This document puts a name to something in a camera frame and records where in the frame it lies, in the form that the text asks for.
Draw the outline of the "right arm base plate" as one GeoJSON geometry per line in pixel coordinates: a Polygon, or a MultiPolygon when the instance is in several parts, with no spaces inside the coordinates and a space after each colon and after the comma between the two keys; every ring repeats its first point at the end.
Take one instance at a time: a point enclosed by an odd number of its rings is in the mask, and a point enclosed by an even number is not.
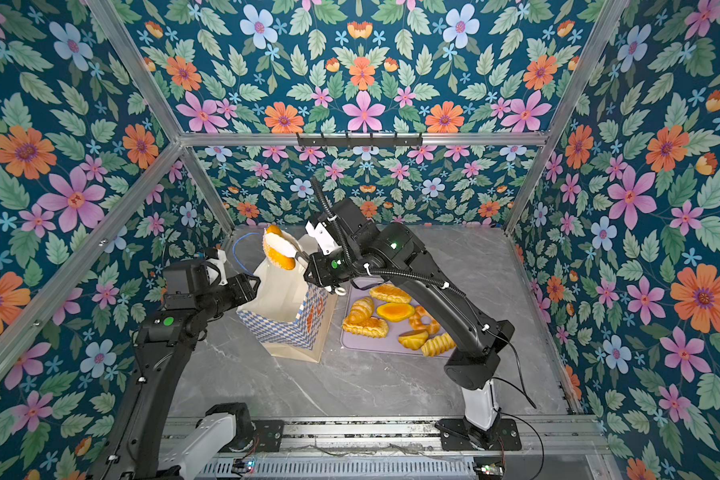
{"type": "Polygon", "coordinates": [[[443,418],[434,424],[445,451],[520,451],[522,443],[517,424],[499,418],[488,430],[482,430],[465,418],[443,418]]]}

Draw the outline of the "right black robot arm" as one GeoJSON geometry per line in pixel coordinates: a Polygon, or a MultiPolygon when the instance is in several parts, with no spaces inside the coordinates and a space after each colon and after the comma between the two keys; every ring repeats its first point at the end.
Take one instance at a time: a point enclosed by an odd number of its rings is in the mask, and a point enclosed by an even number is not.
{"type": "Polygon", "coordinates": [[[494,376],[499,353],[514,333],[513,325],[480,310],[403,224],[380,228],[371,220],[331,216],[310,220],[307,233],[318,244],[314,253],[268,230],[263,236],[268,260],[277,266],[293,261],[304,268],[306,282],[333,294],[357,278],[378,277],[411,295],[455,343],[445,372],[462,390],[467,425],[490,431],[500,417],[494,376]]]}

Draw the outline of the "lavender plastic tray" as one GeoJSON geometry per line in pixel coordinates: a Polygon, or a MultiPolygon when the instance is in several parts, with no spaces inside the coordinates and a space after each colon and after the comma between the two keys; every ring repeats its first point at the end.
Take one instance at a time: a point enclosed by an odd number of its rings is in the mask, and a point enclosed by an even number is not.
{"type": "MultiPolygon", "coordinates": [[[[352,304],[355,301],[359,300],[360,298],[371,297],[369,295],[369,290],[380,284],[391,284],[391,283],[389,283],[389,282],[384,283],[379,279],[358,280],[356,282],[356,284],[354,286],[352,286],[349,290],[349,294],[348,294],[349,306],[347,308],[345,317],[342,320],[342,322],[347,318],[352,304]]],[[[375,308],[374,308],[374,312],[371,317],[380,318],[376,313],[376,309],[380,305],[384,304],[385,302],[376,300],[374,298],[372,298],[372,299],[374,301],[375,308]]],[[[410,303],[410,305],[412,305],[414,308],[416,306],[421,306],[418,301],[413,299],[413,297],[412,297],[412,302],[410,303]]],[[[388,321],[386,321],[386,322],[389,325],[389,333],[385,338],[369,338],[369,337],[364,337],[364,336],[360,336],[360,335],[354,335],[354,334],[345,332],[342,329],[342,334],[341,334],[342,346],[347,349],[350,349],[350,350],[357,350],[357,351],[363,351],[363,352],[424,356],[421,353],[420,349],[419,350],[408,350],[408,349],[402,347],[398,343],[397,338],[400,334],[413,330],[409,325],[408,319],[403,320],[401,322],[397,322],[397,323],[392,323],[392,322],[388,322],[388,321]]],[[[436,336],[447,333],[441,324],[440,324],[440,327],[441,327],[440,332],[436,336]]],[[[436,356],[436,357],[444,358],[452,350],[450,350],[442,355],[436,356]]]]}

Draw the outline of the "round orange bun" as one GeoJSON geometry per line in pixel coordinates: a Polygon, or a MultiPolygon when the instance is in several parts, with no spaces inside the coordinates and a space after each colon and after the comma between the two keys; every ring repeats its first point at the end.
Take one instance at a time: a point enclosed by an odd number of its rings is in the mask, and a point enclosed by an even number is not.
{"type": "Polygon", "coordinates": [[[286,271],[296,267],[298,249],[278,226],[267,227],[262,238],[262,248],[267,259],[276,267],[286,271]]]}

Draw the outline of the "checkered paper bag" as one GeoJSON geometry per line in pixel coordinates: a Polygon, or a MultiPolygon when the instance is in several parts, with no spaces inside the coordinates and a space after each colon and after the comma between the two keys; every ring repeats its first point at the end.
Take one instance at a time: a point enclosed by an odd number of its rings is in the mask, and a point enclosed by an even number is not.
{"type": "Polygon", "coordinates": [[[261,279],[256,299],[239,307],[236,313],[271,356],[318,363],[336,297],[303,278],[307,256],[319,250],[317,242],[309,236],[296,239],[282,232],[301,247],[296,267],[282,270],[265,256],[254,271],[261,279]]]}

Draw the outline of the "small croissant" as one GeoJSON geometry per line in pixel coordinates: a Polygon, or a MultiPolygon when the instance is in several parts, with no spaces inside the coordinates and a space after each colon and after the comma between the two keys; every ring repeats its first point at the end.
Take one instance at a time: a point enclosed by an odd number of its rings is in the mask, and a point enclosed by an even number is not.
{"type": "Polygon", "coordinates": [[[360,298],[352,304],[346,322],[360,324],[371,318],[374,308],[374,301],[371,297],[360,298]]]}

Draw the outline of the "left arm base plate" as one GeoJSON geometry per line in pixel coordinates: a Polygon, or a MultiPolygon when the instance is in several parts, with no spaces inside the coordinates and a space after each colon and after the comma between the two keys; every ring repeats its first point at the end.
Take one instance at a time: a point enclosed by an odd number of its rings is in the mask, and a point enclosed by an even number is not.
{"type": "Polygon", "coordinates": [[[275,453],[280,451],[284,437],[283,420],[253,420],[241,431],[244,453],[275,453]]]}

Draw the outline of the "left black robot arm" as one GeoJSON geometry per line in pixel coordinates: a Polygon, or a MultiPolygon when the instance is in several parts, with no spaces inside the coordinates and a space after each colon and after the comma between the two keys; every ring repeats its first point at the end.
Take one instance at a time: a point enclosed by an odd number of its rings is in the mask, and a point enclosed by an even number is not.
{"type": "Polygon", "coordinates": [[[169,275],[164,306],[142,322],[133,374],[89,479],[156,479],[162,434],[179,379],[208,323],[256,298],[260,279],[239,273],[225,285],[169,275]]]}

